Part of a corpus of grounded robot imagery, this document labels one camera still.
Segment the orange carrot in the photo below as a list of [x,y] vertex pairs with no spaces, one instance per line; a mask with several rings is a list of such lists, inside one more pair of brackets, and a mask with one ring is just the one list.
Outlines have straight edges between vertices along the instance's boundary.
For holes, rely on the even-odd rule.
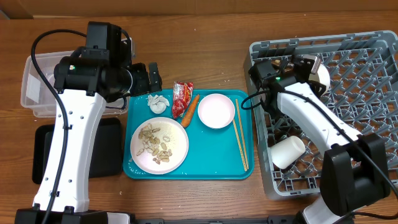
[[199,102],[199,98],[200,98],[200,95],[197,94],[197,96],[195,96],[195,99],[193,99],[191,105],[189,106],[189,108],[187,110],[187,113],[185,113],[185,116],[184,116],[184,118],[181,121],[181,125],[184,128],[188,127],[188,125],[191,123],[193,114],[195,113],[195,109],[196,109],[197,104]]

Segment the wooden chopstick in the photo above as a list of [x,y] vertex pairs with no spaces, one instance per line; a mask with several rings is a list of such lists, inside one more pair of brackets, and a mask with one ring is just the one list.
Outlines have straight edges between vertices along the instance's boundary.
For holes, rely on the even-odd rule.
[[241,112],[239,110],[239,102],[238,99],[235,99],[236,109],[238,111],[238,118],[239,118],[239,125],[241,127],[241,135],[242,135],[242,144],[243,144],[243,151],[244,151],[244,158],[246,159],[246,168],[249,169],[249,162],[248,162],[248,155],[246,154],[246,144],[244,143],[244,135],[243,135],[243,126],[241,120]]
[[239,134],[238,134],[238,129],[236,128],[235,119],[233,119],[232,122],[234,123],[236,140],[238,140],[239,150],[241,151],[241,158],[242,158],[243,168],[244,168],[244,171],[246,172],[246,171],[248,171],[248,168],[246,167],[246,163],[244,162],[243,153],[242,153],[242,147],[241,147],[241,141],[239,140]]

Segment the crumpled napkin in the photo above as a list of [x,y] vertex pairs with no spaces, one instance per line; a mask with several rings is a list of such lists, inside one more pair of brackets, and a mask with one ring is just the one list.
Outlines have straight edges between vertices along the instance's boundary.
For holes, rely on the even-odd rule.
[[169,101],[163,96],[148,96],[148,106],[152,112],[155,114],[161,114],[166,110],[167,106],[170,106]]

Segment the dish rack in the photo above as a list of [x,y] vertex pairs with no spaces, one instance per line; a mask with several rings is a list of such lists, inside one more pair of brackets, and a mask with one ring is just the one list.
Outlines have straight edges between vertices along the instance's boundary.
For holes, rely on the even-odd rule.
[[[291,55],[321,58],[330,73],[329,90],[320,98],[344,122],[363,134],[376,133],[387,151],[389,177],[398,184],[398,38],[391,31],[294,38],[255,42],[244,63],[248,93],[256,92],[248,70],[262,60],[290,60]],[[251,100],[259,102],[259,97]],[[322,157],[317,147],[287,116],[278,120],[258,106],[254,109],[257,150],[264,191],[273,200],[319,193]],[[290,167],[280,170],[268,148],[296,135],[305,153]]]

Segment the white plate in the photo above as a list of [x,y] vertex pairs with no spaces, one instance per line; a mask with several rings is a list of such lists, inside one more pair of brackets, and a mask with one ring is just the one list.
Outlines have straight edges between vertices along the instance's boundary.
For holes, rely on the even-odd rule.
[[235,117],[235,106],[222,94],[210,94],[198,106],[200,120],[209,128],[219,129],[229,125]]
[[[155,137],[160,139],[160,142],[164,142],[163,136],[170,138],[170,142],[165,142],[167,149],[172,150],[173,155],[169,158],[170,162],[160,162],[160,165],[158,165],[153,161],[156,156],[152,156],[146,150],[140,156],[137,156],[137,152],[144,148],[142,140],[138,139],[138,135],[141,128],[149,123],[152,125],[152,129],[160,128],[160,131],[154,133]],[[166,174],[182,164],[187,156],[188,146],[188,135],[179,123],[170,118],[152,118],[143,122],[132,135],[130,152],[133,161],[143,171],[150,174]]]

